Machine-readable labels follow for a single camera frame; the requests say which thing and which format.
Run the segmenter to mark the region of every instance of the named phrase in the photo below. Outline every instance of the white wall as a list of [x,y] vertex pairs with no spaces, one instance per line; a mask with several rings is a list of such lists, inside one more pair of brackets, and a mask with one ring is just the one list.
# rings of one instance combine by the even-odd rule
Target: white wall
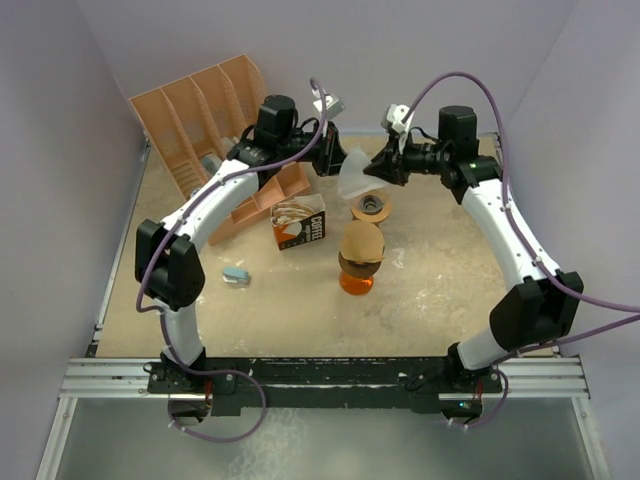
[[[640,3],[586,0],[509,124],[515,194],[586,292],[640,304]],[[580,307],[572,333],[622,318]],[[584,360],[615,478],[640,477],[640,325],[567,347]]]
[[0,477],[34,478],[143,139],[73,0],[0,2]]
[[[248,53],[271,92],[310,115],[307,79],[340,95],[346,131],[380,131],[390,103],[410,103],[452,69],[480,76],[506,118],[515,112],[575,0],[78,0],[127,96]],[[470,104],[493,129],[481,94],[450,81],[418,111]]]

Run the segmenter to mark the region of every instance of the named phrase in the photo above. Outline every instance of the orange desk organizer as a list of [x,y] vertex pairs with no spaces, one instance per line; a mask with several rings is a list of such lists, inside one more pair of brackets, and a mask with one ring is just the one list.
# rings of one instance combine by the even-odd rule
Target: orange desk organizer
[[[258,67],[246,55],[193,73],[130,99],[151,143],[187,200],[208,181],[200,158],[225,158],[243,130],[256,122],[266,97]],[[209,237],[214,245],[269,216],[272,205],[310,190],[299,164],[282,169],[238,206]]]

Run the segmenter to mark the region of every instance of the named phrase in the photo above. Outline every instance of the cardboard box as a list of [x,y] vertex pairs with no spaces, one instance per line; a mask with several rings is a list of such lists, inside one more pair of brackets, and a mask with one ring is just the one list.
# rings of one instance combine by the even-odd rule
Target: cardboard box
[[321,195],[293,197],[271,207],[271,225],[280,250],[320,240],[326,235]]

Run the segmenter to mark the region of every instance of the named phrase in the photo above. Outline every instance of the gray floor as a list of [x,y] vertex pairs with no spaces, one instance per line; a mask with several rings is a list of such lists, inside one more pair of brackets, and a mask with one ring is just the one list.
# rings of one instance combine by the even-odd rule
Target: gray floor
[[[232,435],[256,418],[245,410],[199,428]],[[80,400],[58,480],[592,478],[570,399],[509,400],[466,433],[400,410],[272,409],[231,445],[167,424],[164,400]]]

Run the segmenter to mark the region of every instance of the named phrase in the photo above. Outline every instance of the small blue object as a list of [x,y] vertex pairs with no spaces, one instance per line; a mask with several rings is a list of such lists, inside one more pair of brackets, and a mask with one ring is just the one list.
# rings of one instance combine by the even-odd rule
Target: small blue object
[[248,285],[250,277],[249,272],[244,268],[224,267],[222,270],[222,279],[227,283]]

